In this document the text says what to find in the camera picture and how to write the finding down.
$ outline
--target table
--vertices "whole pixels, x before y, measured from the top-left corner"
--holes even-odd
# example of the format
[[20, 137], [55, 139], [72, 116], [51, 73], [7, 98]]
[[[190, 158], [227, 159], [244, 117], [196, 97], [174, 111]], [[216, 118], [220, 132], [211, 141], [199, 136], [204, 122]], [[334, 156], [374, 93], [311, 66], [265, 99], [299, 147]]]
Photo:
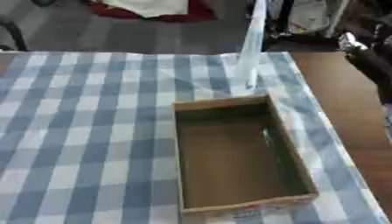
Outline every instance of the table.
[[375, 85], [339, 52], [292, 54], [353, 161], [392, 218], [392, 147]]

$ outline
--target open cardboard box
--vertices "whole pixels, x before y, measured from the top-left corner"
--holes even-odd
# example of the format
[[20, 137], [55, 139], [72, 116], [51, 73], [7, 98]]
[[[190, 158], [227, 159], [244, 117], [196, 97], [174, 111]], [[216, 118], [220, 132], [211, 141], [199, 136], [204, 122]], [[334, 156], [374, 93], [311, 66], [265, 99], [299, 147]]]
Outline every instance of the open cardboard box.
[[182, 213], [291, 207], [317, 196], [267, 95], [173, 107]]

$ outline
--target gingham pattern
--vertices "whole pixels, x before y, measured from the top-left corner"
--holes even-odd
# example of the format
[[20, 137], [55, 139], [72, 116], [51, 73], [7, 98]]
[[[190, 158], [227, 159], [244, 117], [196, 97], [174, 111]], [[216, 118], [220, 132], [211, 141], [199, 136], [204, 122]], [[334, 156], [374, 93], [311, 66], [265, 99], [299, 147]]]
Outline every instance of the gingham pattern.
[[[0, 79], [0, 223], [178, 223], [171, 104], [229, 97], [236, 57], [20, 54]], [[258, 68], [321, 194], [185, 223], [388, 223], [290, 56]]]

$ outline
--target floor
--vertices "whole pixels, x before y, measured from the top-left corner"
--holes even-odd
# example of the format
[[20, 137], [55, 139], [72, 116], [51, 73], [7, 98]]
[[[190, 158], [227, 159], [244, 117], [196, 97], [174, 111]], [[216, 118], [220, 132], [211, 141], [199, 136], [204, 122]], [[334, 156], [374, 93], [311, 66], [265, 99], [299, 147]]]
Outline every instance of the floor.
[[[245, 1], [208, 0], [218, 20], [169, 24], [97, 17], [77, 0], [39, 8], [29, 0], [2, 1], [0, 15], [20, 26], [31, 50], [130, 53], [238, 52], [248, 27]], [[11, 39], [0, 31], [0, 43]]]

